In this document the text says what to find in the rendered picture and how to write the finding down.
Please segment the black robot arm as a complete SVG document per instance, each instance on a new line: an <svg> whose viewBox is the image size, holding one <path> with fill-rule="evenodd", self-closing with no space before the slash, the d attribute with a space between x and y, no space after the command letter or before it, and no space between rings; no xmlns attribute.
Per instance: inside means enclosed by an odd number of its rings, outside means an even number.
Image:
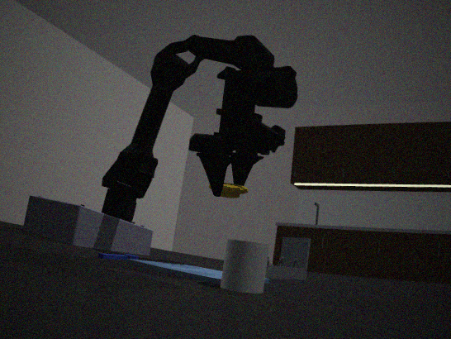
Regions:
<svg viewBox="0 0 451 339"><path fill-rule="evenodd" d="M176 55L186 51L196 56L191 64ZM170 43L154 58L150 71L153 86L131 144L102 178L102 186L108 188L102 213L135 224L132 220L136 199L144 197L153 180L158 164L153 148L172 94L204 59L240 69L226 66L217 75L225 80L222 103L290 108L297 100L297 72L291 66L274 68L274 55L255 36L237 36L230 41L192 35L185 41ZM255 119L253 111L247 112L249 118L239 121L235 136L246 135L257 146L272 152L284 145L284 129L267 127L261 122L261 115Z"/></svg>

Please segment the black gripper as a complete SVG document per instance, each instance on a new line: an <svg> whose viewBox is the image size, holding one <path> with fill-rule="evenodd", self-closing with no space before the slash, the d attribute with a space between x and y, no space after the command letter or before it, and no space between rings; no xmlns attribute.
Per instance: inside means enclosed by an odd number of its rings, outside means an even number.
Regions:
<svg viewBox="0 0 451 339"><path fill-rule="evenodd" d="M249 118L248 110L254 107L234 103L222 103L221 109L216 109L216 115L221 115L219 132L214 135L195 133L189 140L188 150L197 153L206 171L213 195L221 196L226 169L231 163L234 184L244 186L253 165L263 159L261 155L269 155L270 150L264 150L246 135L235 136L239 121ZM235 150L235 152L233 152Z"/></svg>

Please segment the yellow round plate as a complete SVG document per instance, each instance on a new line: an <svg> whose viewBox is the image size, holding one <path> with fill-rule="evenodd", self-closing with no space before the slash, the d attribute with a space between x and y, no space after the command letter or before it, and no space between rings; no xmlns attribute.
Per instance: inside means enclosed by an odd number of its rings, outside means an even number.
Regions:
<svg viewBox="0 0 451 339"><path fill-rule="evenodd" d="M240 194L248 193L249 190L238 184L224 183L221 191L221 197L224 198L239 198Z"/></svg>

